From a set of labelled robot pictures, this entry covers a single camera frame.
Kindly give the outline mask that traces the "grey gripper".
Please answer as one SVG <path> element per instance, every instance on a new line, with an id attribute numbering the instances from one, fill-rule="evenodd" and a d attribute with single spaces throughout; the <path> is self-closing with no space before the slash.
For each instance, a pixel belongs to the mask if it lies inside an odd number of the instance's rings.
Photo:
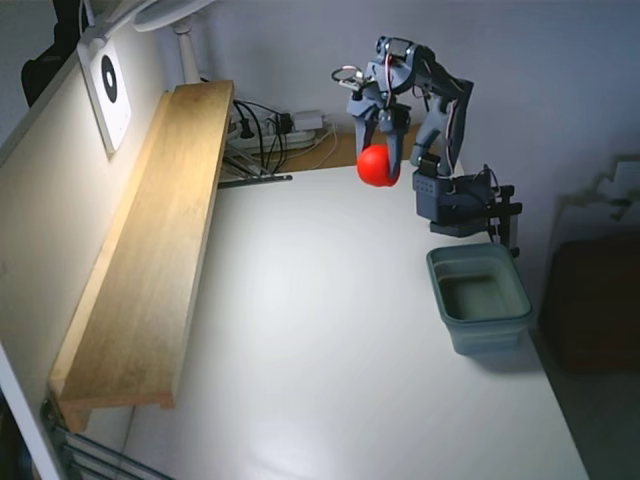
<path id="1" fill-rule="evenodd" d="M 347 67 L 350 97 L 347 113 L 355 121 L 356 158 L 371 145 L 376 128 L 386 134 L 388 179 L 397 179 L 404 153 L 404 137 L 410 122 L 410 108 L 398 104 L 392 88 L 391 73 L 384 64 L 370 62 L 363 71 Z"/>

